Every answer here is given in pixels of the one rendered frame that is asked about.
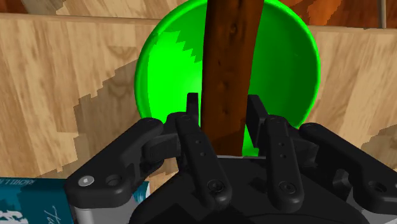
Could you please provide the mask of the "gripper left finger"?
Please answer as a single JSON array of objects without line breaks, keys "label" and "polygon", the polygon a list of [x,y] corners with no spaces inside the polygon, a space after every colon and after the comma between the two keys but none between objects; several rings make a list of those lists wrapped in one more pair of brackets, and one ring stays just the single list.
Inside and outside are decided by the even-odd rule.
[{"label": "gripper left finger", "polygon": [[185,112],[171,113],[165,122],[148,117],[133,124],[67,178],[64,190],[70,205],[122,206],[166,158],[175,157],[178,169],[191,175],[204,207],[227,207],[232,187],[199,127],[198,110],[198,95],[189,93]]}]

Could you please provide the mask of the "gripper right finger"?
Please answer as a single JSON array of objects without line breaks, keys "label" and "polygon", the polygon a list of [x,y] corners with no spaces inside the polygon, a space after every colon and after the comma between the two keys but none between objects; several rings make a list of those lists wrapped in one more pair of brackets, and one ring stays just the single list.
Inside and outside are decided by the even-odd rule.
[{"label": "gripper right finger", "polygon": [[301,170],[306,166],[348,174],[357,204],[377,214],[397,215],[397,172],[318,123],[292,127],[282,116],[267,113],[258,95],[247,98],[247,129],[267,164],[272,205],[298,211],[305,198]]}]

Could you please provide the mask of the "brown wooden stick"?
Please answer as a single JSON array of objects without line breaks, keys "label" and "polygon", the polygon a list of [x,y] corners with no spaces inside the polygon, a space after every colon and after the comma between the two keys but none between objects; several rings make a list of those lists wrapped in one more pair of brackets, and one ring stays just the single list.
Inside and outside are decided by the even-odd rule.
[{"label": "brown wooden stick", "polygon": [[264,0],[208,0],[201,129],[219,155],[242,154],[253,53]]}]

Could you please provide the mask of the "green bowl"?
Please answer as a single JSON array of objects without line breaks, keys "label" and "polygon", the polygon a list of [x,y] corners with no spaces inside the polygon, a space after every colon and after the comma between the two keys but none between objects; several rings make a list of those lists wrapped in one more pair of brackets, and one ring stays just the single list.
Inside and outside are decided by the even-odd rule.
[{"label": "green bowl", "polygon": [[[165,120],[198,93],[201,122],[202,61],[208,0],[187,0],[166,15],[146,40],[134,80],[142,117]],[[264,0],[248,95],[258,95],[272,115],[299,127],[316,101],[320,83],[316,42],[302,19],[279,0]],[[244,129],[242,154],[258,150]]]}]

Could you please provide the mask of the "teal book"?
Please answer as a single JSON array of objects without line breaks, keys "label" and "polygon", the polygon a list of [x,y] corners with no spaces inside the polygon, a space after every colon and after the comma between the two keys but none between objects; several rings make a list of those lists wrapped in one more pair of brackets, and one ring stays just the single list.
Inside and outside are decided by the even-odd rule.
[{"label": "teal book", "polygon": [[128,224],[134,209],[150,196],[145,181],[123,206],[78,209],[69,205],[64,181],[0,178],[0,224]]}]

